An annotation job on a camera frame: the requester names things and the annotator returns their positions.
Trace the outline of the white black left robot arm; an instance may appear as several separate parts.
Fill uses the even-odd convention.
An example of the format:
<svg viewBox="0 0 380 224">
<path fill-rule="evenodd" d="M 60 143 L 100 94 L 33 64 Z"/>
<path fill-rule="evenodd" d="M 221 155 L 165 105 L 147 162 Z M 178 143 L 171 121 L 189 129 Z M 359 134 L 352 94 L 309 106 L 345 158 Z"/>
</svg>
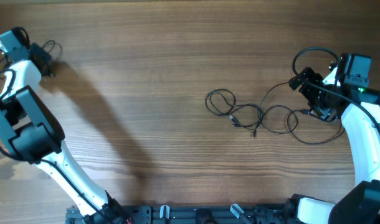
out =
<svg viewBox="0 0 380 224">
<path fill-rule="evenodd" d="M 0 153 L 43 170 L 74 201 L 83 223 L 131 223 L 130 215 L 79 166 L 65 143 L 65 133 L 37 95 L 49 76 L 52 57 L 32 43 L 23 27 L 0 35 L 6 66 L 0 94 Z"/>
</svg>

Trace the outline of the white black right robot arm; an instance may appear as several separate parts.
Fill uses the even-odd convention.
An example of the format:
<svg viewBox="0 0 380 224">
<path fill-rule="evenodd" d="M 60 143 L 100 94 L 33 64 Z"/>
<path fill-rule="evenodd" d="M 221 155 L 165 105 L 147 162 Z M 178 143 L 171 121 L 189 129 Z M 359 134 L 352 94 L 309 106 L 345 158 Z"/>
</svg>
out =
<svg viewBox="0 0 380 224">
<path fill-rule="evenodd" d="M 371 57 L 343 53 L 322 77 L 310 67 L 288 84 L 307 100 L 309 113 L 323 121 L 340 119 L 355 171 L 355 187 L 336 204 L 294 195 L 288 220 L 297 223 L 380 223 L 380 91 L 369 85 Z"/>
</svg>

